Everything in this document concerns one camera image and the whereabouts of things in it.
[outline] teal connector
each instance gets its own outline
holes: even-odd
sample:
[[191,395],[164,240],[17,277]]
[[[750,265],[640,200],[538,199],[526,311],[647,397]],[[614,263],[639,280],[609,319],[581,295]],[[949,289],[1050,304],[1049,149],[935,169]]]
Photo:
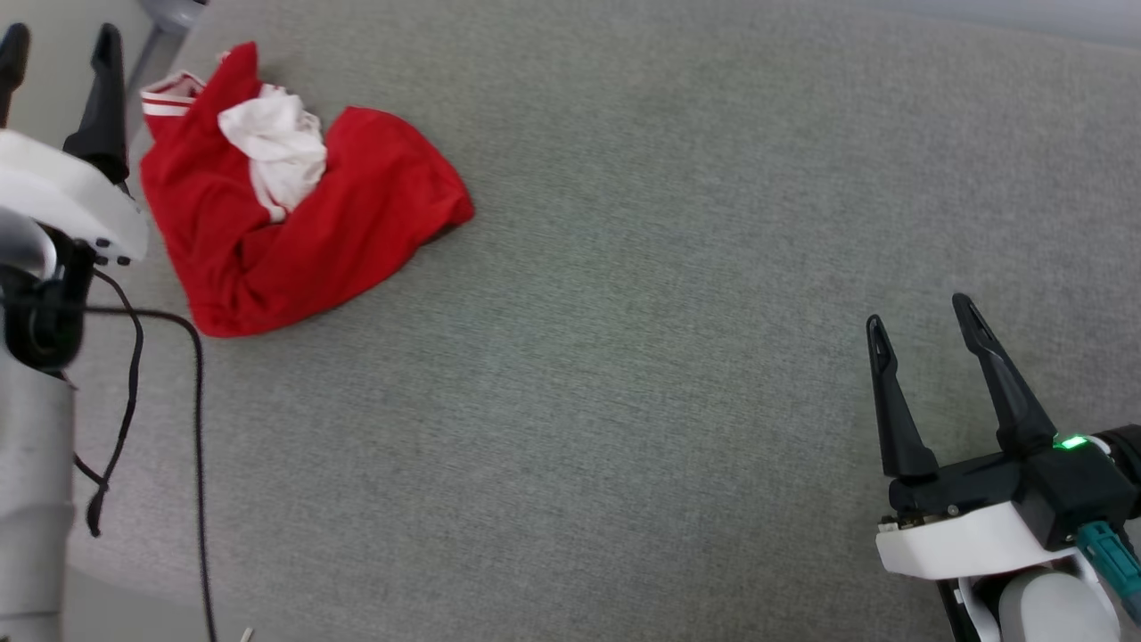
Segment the teal connector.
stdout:
[[1141,564],[1106,522],[1078,529],[1077,546],[1109,583],[1133,624],[1141,626]]

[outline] black cable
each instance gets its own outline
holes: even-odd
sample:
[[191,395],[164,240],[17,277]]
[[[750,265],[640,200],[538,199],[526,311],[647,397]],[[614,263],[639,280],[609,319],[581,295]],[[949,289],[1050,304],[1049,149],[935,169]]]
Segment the black cable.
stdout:
[[87,528],[91,531],[91,537],[99,537],[102,533],[99,531],[99,518],[103,515],[103,501],[107,496],[107,491],[111,490],[111,473],[115,471],[115,465],[119,464],[119,457],[123,454],[123,446],[127,444],[127,433],[131,428],[131,420],[135,418],[135,406],[138,401],[139,391],[139,361],[143,359],[143,324],[139,320],[138,314],[135,312],[135,308],[131,307],[131,301],[127,299],[127,293],[123,289],[119,286],[119,283],[114,278],[107,276],[98,269],[95,270],[95,275],[100,279],[110,284],[115,293],[119,294],[119,300],[123,301],[123,308],[127,314],[131,317],[135,324],[135,350],[131,353],[131,365],[127,374],[127,409],[123,411],[123,421],[119,426],[119,439],[115,441],[115,449],[111,454],[111,460],[107,461],[107,466],[103,471],[103,476],[96,476],[87,464],[80,460],[79,455],[75,455],[75,466],[88,477],[91,481],[99,487],[91,497],[91,502],[87,505]]
[[[194,328],[194,325],[189,323],[186,318],[171,314],[170,311],[163,311],[161,309],[130,309],[128,307],[107,307],[98,304],[75,304],[75,303],[62,303],[62,302],[49,302],[37,299],[21,299],[21,298],[0,298],[0,304],[11,306],[11,307],[37,307],[40,309],[55,309],[55,310],[70,310],[70,311],[83,311],[86,314],[105,314],[111,316],[146,316],[149,318],[160,318],[163,320],[169,320],[169,323],[181,327],[191,336],[191,343],[194,346],[194,474],[197,487],[197,530],[199,530],[199,570],[202,580],[202,608],[205,611],[207,619],[207,635],[210,642],[218,642],[218,633],[215,627],[213,617],[213,599],[210,595],[210,568],[207,556],[207,498],[205,498],[205,477],[204,466],[202,463],[202,338],[199,332]],[[90,473],[88,477],[95,476],[95,472],[87,468],[84,474]]]

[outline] green led indicator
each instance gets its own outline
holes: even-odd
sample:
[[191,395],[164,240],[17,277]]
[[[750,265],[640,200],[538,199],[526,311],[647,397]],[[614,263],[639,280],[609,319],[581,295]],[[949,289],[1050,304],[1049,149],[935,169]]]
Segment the green led indicator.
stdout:
[[1074,450],[1075,448],[1082,446],[1083,444],[1089,444],[1090,440],[1082,436],[1074,436],[1066,441],[1054,445],[1054,448],[1061,448],[1062,450]]

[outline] gray fabric surface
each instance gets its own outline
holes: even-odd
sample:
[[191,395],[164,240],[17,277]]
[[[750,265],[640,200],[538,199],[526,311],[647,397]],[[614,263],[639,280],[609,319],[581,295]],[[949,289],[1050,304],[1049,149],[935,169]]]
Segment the gray fabric surface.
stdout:
[[[863,328],[941,461],[993,452],[956,290],[1063,432],[1141,420],[1136,52],[783,0],[215,0],[180,66],[250,39],[326,123],[414,123],[478,209],[334,311],[207,343],[216,590],[277,631],[949,640],[875,553]],[[185,309],[161,250],[113,274]],[[72,562],[195,600],[188,344],[147,333]],[[130,341],[92,320],[74,369],[89,461]]]

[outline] red garment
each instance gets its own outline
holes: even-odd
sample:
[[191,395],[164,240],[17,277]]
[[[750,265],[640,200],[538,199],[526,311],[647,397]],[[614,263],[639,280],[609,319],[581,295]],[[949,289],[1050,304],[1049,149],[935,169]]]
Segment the red garment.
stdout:
[[144,96],[154,146],[140,163],[143,189],[195,324],[216,338],[267,333],[340,304],[474,213],[460,176],[411,124],[348,107],[325,136],[317,188],[270,224],[249,159],[218,129],[219,112],[258,96],[257,70],[249,42],[204,88],[185,74],[180,94]]

